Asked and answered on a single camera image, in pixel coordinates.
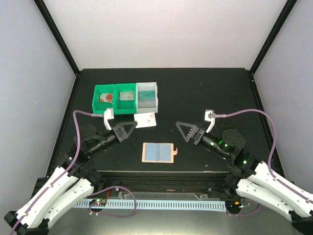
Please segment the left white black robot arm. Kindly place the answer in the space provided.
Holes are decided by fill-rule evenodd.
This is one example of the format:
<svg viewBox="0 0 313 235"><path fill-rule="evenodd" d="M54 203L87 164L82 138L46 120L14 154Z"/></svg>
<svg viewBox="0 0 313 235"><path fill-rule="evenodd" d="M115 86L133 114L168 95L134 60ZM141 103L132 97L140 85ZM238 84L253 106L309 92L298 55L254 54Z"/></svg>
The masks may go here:
<svg viewBox="0 0 313 235"><path fill-rule="evenodd" d="M105 190L103 176L94 169L94 158L114 144L125 141L137 126L136 121L116 124L104 134L87 124L77 128L74 145L63 156L52 175L36 194L4 220L11 234L46 235L52 226L82 199Z"/></svg>

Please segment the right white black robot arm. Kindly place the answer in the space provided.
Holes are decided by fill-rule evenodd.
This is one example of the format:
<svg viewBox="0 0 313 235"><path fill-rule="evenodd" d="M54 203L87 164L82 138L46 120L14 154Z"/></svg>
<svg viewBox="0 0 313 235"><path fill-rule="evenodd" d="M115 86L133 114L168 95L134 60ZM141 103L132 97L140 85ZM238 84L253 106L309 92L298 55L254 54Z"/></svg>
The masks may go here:
<svg viewBox="0 0 313 235"><path fill-rule="evenodd" d="M186 142L203 145L227 164L230 173L222 185L225 196L251 199L285 217L301 234L313 233L313 195L245 150L246 140L236 129L224 130L218 139L194 124L178 121L176 127Z"/></svg>

